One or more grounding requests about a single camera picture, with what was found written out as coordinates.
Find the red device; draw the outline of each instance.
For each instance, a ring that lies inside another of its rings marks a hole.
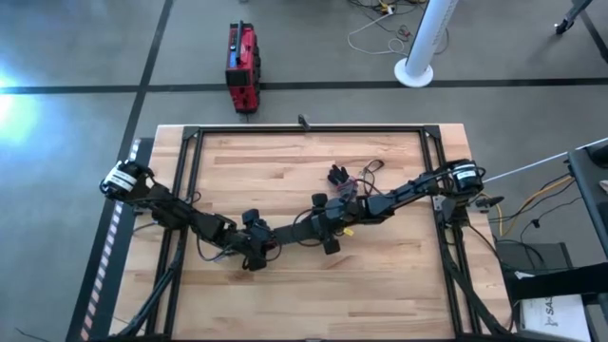
[[[254,26],[230,24],[226,84],[230,89],[235,110],[241,114],[252,114],[259,105],[259,48]]]

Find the white pole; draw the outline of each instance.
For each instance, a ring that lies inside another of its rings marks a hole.
[[[395,65],[395,77],[405,86],[426,86],[433,79],[430,60],[446,31],[458,0],[428,0],[408,58]]]

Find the white stand base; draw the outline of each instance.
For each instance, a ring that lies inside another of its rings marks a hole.
[[[423,87],[427,86],[433,79],[433,68],[427,66],[425,72],[422,75],[413,77],[406,73],[406,61],[408,58],[404,58],[397,62],[395,65],[395,77],[404,86],[411,87]]]

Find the concrete floor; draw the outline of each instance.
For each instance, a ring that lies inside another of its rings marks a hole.
[[[138,85],[164,3],[1,2],[0,86]],[[569,0],[461,0],[449,24],[449,47],[432,63],[436,79],[608,77],[582,22],[553,36],[553,23],[569,6]],[[588,12],[608,39],[608,3],[597,1]],[[384,24],[416,30],[421,15],[417,9]],[[256,26],[263,82],[393,80],[399,56],[369,56],[346,44],[347,32],[369,22],[346,1],[176,0],[150,84],[222,83],[227,27],[238,19]],[[391,37],[372,27],[355,43],[384,49]],[[608,135],[606,90],[263,91],[251,122],[294,123],[302,113],[313,123],[464,123],[474,158],[494,176]],[[30,341],[15,328],[65,339],[102,209],[97,184],[116,160],[134,99],[135,93],[0,95],[0,340]],[[148,93],[135,137],[153,136],[158,124],[242,122],[225,91]],[[487,191],[504,195],[503,209],[512,213],[564,172],[555,161],[491,182]],[[578,195],[573,187],[540,205],[512,237],[542,211]],[[525,240],[564,241],[575,265],[605,259],[581,201],[549,216]]]

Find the wooden tabletop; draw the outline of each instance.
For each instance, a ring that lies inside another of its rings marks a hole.
[[[464,127],[440,127],[446,158],[470,158]],[[156,180],[169,188],[181,131],[182,126],[160,126],[150,160]],[[372,159],[386,163],[375,175],[381,190],[424,172],[419,138],[412,133],[206,134],[197,175],[201,199],[195,206],[239,223],[243,211],[257,208],[271,227],[286,225],[311,206],[311,194],[335,195],[326,179],[332,164],[344,165],[356,175]],[[190,170],[189,162],[185,170]],[[474,213],[470,217],[492,241],[486,217]],[[150,220],[138,218],[136,226]],[[242,256],[201,260],[190,232],[173,338],[453,337],[429,198],[401,208],[382,224],[352,229],[354,236],[340,238],[342,250],[337,254],[326,256],[322,247],[287,245],[278,260],[254,273],[241,270]],[[161,240],[161,227],[133,236],[113,333],[124,326],[120,320],[129,320],[150,294]],[[202,245],[207,256],[217,252]],[[498,261],[467,229],[465,248],[477,294],[507,325],[510,308]],[[459,300],[465,330],[470,331],[460,291]],[[161,305],[161,326],[163,318]]]

